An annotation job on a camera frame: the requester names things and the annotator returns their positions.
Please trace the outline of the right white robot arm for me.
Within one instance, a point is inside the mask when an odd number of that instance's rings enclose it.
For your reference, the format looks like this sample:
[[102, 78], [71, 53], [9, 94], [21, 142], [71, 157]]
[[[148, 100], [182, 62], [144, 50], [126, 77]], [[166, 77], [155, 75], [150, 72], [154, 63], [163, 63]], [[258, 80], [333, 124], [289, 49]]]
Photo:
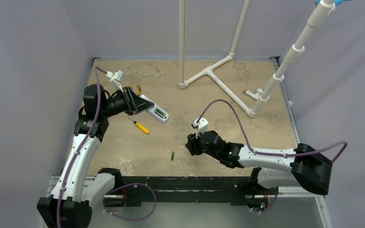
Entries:
[[187, 136], [185, 148], [192, 156], [207, 154], [228, 168], [252, 168], [248, 188], [253, 193], [280, 186], [302, 187], [327, 195], [333, 162], [305, 143], [296, 148], [253, 148], [223, 140], [215, 131]]

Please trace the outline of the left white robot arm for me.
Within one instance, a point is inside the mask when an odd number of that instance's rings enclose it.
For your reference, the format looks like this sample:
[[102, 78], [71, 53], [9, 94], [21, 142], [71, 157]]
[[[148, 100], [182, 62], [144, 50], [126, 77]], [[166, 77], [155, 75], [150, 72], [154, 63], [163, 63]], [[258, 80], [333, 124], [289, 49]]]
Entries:
[[120, 170], [102, 168], [94, 181], [85, 180], [91, 161], [109, 126], [108, 119], [120, 113], [136, 115], [155, 107], [154, 102], [137, 95], [127, 86], [107, 97], [99, 84], [84, 89], [83, 107], [75, 123], [72, 149], [61, 176], [47, 197], [41, 197], [37, 209], [49, 228], [87, 228], [93, 209], [108, 193], [126, 197]]

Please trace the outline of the white remote control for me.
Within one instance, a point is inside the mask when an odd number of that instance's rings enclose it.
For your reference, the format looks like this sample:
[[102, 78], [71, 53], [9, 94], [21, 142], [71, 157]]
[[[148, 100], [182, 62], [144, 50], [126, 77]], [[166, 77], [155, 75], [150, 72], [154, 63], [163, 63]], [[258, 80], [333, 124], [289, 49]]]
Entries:
[[162, 124], [165, 124], [169, 120], [169, 114], [163, 108], [161, 108], [159, 105], [157, 105], [154, 101], [152, 101], [145, 95], [140, 95], [140, 98], [153, 103], [153, 106], [146, 110], [146, 112], [150, 116], [152, 116], [153, 118], [155, 118], [157, 121], [161, 122]]

